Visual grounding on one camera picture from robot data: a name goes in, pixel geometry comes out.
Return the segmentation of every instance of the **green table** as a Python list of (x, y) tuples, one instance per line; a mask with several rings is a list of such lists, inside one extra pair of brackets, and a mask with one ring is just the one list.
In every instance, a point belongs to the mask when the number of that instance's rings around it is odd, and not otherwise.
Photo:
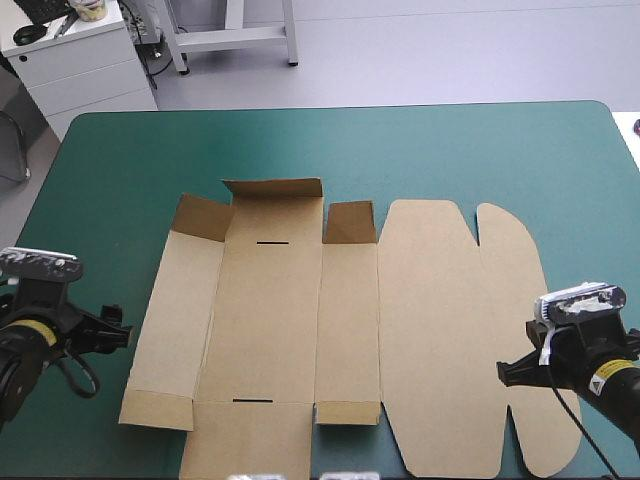
[[(479, 203), (501, 205), (537, 240), (550, 289), (619, 283), (626, 324), (640, 326), (638, 170), (594, 102), (83, 115), (19, 243), (77, 254), (86, 273), (72, 299), (93, 311), (118, 302), (139, 327), (182, 192), (228, 201), (220, 178), (307, 176), (322, 177), (327, 203), (373, 199), (378, 228), (400, 197), (452, 199), (470, 225)], [(133, 354), (89, 358), (103, 380), (90, 401), (46, 372), (0, 434), (0, 475), (176, 477), (184, 433), (117, 424)], [(613, 464), (640, 475), (632, 443), (583, 407)], [(505, 437), (501, 476), (522, 476)], [(312, 473), (335, 469), (405, 477), (386, 419), (316, 429)], [(561, 476), (603, 473), (583, 441)]]

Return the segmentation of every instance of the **office chair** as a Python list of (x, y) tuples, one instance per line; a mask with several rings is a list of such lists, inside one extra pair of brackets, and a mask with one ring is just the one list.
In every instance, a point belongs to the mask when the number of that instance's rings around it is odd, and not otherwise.
[[(17, 74), (9, 61), (0, 54), (0, 65), (17, 77)], [(0, 110), (0, 159), (13, 159), (16, 167), (13, 172), (0, 170), (0, 178), (21, 183), (31, 177), (27, 165), (27, 154), (24, 141), (24, 133), (18, 122), (7, 112)]]

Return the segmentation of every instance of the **white sticker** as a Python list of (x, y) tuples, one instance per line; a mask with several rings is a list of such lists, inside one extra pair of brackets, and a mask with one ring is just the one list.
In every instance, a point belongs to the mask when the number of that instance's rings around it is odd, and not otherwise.
[(605, 378), (594, 374), (593, 377), (591, 377), (591, 381), (589, 381), (589, 390), (600, 396), (602, 393), (602, 387), (604, 387), (606, 381), (607, 380)]

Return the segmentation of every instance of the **metal frame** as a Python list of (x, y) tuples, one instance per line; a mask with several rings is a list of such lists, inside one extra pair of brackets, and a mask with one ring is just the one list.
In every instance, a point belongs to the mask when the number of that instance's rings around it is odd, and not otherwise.
[(173, 58), (176, 70), (186, 75), (189, 69), (186, 54), (234, 50), (268, 45), (286, 45), (289, 65), (298, 65), (298, 45), (293, 16), (293, 0), (282, 0), (284, 27), (244, 28), (244, 0), (226, 0), (227, 10), (224, 30), (183, 33), (179, 31), (171, 0), (156, 0), (160, 27)]

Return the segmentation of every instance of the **black cable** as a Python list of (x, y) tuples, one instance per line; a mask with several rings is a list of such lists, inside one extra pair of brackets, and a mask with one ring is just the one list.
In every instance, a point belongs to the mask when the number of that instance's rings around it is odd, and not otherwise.
[[(118, 0), (118, 3), (120, 5), (122, 5), (124, 8), (126, 8), (127, 11), (129, 12), (129, 16), (131, 18), (131, 23), (133, 24), (134, 28), (136, 29), (136, 34), (138, 35), (138, 44), (142, 46), (142, 35), (140, 35), (140, 29), (138, 28), (138, 22), (136, 22), (136, 17), (133, 14), (133, 11), (129, 7), (129, 5), (127, 5), (122, 0)], [(147, 63), (147, 59), (144, 58), (144, 54), (140, 55), (139, 53), (138, 53), (138, 58), (140, 58), (140, 62), (142, 63), (142, 67), (144, 68), (145, 73), (147, 74), (147, 78), (149, 79), (149, 83), (151, 84), (151, 86), (153, 87), (154, 90), (157, 90), (158, 89), (158, 85), (156, 84), (156, 81), (151, 76), (151, 73), (149, 72), (149, 64)]]
[(67, 354), (69, 358), (71, 358), (73, 361), (75, 361), (78, 364), (78, 366), (82, 370), (82, 373), (84, 373), (89, 379), (89, 382), (91, 382), (91, 386), (93, 390), (85, 390), (80, 385), (78, 385), (78, 382), (76, 382), (76, 379), (73, 377), (73, 374), (69, 371), (69, 368), (64, 364), (62, 359), (59, 359), (54, 363), (54, 365), (60, 369), (64, 377), (67, 379), (69, 388), (73, 390), (73, 393), (75, 393), (76, 395), (82, 398), (95, 397), (98, 391), (100, 390), (100, 380), (98, 380), (98, 376), (91, 369), (89, 364), (85, 362), (80, 355), (78, 355), (76, 352), (71, 350), (69, 347), (65, 348), (64, 352)]
[(576, 424), (576, 427), (578, 427), (578, 430), (582, 432), (582, 435), (584, 436), (584, 438), (587, 439), (587, 442), (589, 442), (589, 445), (591, 445), (591, 448), (593, 448), (594, 452), (596, 452), (598, 457), (600, 457), (600, 460), (602, 460), (602, 463), (605, 464), (605, 466), (611, 473), (611, 476), (615, 480), (621, 480), (620, 475), (618, 475), (618, 472), (616, 472), (615, 468), (613, 468), (613, 465), (609, 463), (609, 460), (607, 459), (605, 454), (602, 453), (602, 450), (600, 450), (598, 445), (596, 445), (596, 442), (593, 440), (591, 435), (589, 435), (589, 432), (587, 432), (587, 429), (584, 428), (582, 423), (580, 423), (580, 420), (578, 420), (578, 417), (575, 416), (575, 414), (571, 411), (571, 408), (569, 407), (569, 405), (567, 405), (567, 402), (565, 402), (564, 398), (562, 398), (562, 395), (560, 395), (560, 392), (558, 391), (558, 387), (556, 387), (556, 382), (553, 380), (553, 375), (551, 374), (551, 367), (547, 365), (545, 370), (547, 371), (547, 376), (549, 377), (549, 385), (551, 385), (551, 390), (553, 390), (554, 395), (560, 402), (560, 405), (562, 405), (562, 408), (564, 408), (564, 411), (567, 412), (567, 415), (569, 415), (569, 417), (571, 417), (571, 420), (573, 420), (573, 423)]
[(169, 68), (169, 65), (171, 65), (172, 63), (173, 63), (173, 58), (172, 58), (171, 60), (169, 60), (169, 61), (167, 62), (167, 64), (166, 64), (164, 67), (162, 67), (160, 70), (158, 70), (158, 71), (157, 71), (157, 72), (155, 72), (155, 73), (150, 73), (149, 75), (151, 75), (152, 77), (155, 77), (156, 75), (160, 75), (160, 74), (161, 74), (162, 72), (164, 72), (167, 68)]

